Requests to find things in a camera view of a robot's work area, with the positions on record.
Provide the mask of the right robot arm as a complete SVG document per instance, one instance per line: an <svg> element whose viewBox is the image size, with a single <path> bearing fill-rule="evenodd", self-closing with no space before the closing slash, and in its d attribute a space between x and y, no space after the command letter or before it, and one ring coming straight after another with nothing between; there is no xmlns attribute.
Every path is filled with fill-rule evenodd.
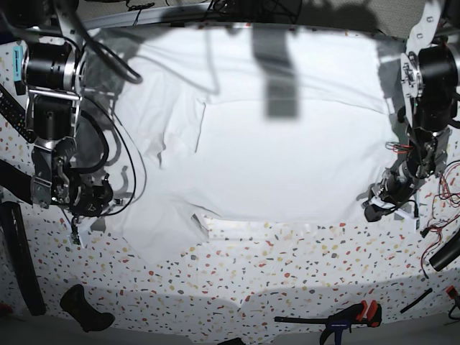
<svg viewBox="0 0 460 345"><path fill-rule="evenodd" d="M3 22L27 44L18 62L19 81L27 93L19 131L34 145L34 175L4 165L2 185L25 203L59 206L76 218L111 216L114 192L108 179L99 184L88 179L105 165L109 146L97 121L81 110L86 48L125 81L134 72L89 35L77 6L77 1L1 2ZM91 124L103 146L100 160L90 167L71 164L81 118Z"/></svg>

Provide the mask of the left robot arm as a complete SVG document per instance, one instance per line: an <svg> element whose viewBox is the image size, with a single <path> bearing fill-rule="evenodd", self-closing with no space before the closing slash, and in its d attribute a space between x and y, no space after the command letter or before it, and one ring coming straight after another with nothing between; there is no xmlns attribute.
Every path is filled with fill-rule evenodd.
<svg viewBox="0 0 460 345"><path fill-rule="evenodd" d="M372 223L392 213L405 216L410 202L426 179L446 169L446 148L455 119L459 94L459 43L450 43L442 24L459 28L458 1L427 1L419 22L411 29L400 56L404 107L397 120L406 126L408 147L404 159L385 170L369 190L364 217Z"/></svg>

